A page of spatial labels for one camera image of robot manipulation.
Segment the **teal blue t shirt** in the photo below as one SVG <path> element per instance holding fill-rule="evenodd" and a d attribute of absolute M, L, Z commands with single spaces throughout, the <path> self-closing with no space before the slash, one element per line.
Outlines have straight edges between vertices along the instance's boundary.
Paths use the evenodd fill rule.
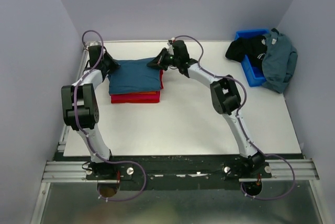
<path fill-rule="evenodd" d="M 153 59 L 117 60 L 120 68 L 108 76 L 109 94 L 160 91 L 163 88 L 160 70 L 147 67 Z"/>

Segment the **pink t shirt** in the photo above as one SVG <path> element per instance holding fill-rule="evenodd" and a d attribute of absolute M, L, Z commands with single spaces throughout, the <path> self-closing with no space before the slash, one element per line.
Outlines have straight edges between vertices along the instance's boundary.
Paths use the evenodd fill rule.
<path fill-rule="evenodd" d="M 125 96 L 125 97 L 117 97 L 117 96 L 111 96 L 111 103 L 112 104 L 122 104 L 122 103 L 137 103 L 137 104 L 154 104 L 160 102 L 160 95 L 153 95 L 153 96 Z"/>

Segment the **black t shirt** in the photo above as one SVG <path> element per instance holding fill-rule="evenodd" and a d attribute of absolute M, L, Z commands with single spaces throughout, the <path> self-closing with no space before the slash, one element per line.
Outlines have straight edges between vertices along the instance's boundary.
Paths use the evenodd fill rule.
<path fill-rule="evenodd" d="M 261 69 L 266 52 L 267 46 L 263 35 L 251 38 L 240 37 L 230 44 L 225 57 L 241 63 L 247 55 L 251 65 Z"/>

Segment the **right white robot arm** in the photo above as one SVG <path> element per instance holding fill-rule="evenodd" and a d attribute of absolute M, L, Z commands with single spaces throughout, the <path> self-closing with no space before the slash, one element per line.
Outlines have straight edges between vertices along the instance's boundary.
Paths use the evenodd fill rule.
<path fill-rule="evenodd" d="M 163 48 L 147 67 L 155 70 L 168 70 L 174 67 L 189 79 L 196 80 L 210 90 L 214 110 L 223 116 L 238 145 L 241 162 L 238 173 L 252 178 L 259 173 L 265 162 L 264 154 L 255 146 L 244 123 L 241 108 L 242 101 L 236 86 L 237 80 L 231 75 L 217 76 L 205 70 L 200 60 L 189 56 L 183 40 L 169 40 L 169 47 Z"/>

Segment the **orange t shirt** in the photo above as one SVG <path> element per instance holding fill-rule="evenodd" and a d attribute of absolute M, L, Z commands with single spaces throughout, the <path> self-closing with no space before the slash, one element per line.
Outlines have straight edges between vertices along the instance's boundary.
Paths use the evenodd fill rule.
<path fill-rule="evenodd" d="M 125 96 L 155 96 L 160 95 L 160 91 L 151 91 L 151 92 L 135 92 L 135 93 L 125 93 L 125 94 L 111 94 L 111 96 L 125 97 Z"/>

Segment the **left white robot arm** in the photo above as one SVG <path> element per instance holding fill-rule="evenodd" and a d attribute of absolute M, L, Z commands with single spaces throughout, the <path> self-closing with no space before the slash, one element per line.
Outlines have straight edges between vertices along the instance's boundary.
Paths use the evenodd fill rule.
<path fill-rule="evenodd" d="M 99 109 L 95 90 L 106 77 L 120 68 L 120 64 L 103 46 L 89 46 L 88 54 L 89 68 L 75 83 L 61 88 L 63 120 L 83 139 L 89 150 L 91 161 L 87 170 L 109 180 L 115 176 L 116 167 L 110 163 L 112 153 L 98 128 Z"/>

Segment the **grey blue t shirt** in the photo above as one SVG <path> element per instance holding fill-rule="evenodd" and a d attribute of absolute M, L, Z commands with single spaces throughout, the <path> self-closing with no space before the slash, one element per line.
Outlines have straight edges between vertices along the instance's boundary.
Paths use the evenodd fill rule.
<path fill-rule="evenodd" d="M 267 51 L 262 60 L 262 72 L 265 77 L 262 86 L 282 94 L 294 75 L 298 58 L 297 50 L 290 38 L 276 28 L 271 29 L 264 36 Z"/>

